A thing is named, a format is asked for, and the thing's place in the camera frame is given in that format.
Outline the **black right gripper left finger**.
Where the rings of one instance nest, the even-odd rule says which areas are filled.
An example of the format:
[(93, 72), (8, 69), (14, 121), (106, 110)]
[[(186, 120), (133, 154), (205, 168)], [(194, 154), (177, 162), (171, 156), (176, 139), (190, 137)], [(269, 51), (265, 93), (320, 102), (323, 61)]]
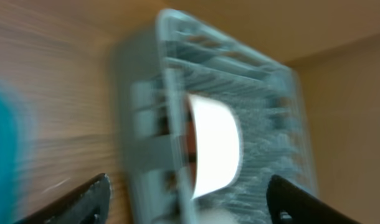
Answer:
[(100, 173), (16, 224), (105, 224), (112, 186)]

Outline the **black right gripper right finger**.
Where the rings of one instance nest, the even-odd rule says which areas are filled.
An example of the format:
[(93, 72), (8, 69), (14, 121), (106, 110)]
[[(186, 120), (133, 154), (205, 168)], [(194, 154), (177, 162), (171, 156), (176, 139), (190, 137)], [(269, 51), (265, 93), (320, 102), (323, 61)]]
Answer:
[(266, 199), (273, 224), (358, 224), (279, 175), (271, 176)]

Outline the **pink small bowl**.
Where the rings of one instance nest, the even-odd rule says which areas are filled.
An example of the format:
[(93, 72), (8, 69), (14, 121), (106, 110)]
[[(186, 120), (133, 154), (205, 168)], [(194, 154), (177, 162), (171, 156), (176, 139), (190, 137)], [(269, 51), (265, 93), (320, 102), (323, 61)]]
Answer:
[(195, 175), (192, 198), (196, 199), (234, 183), (243, 161), (240, 122), (227, 104), (188, 94), (195, 146)]

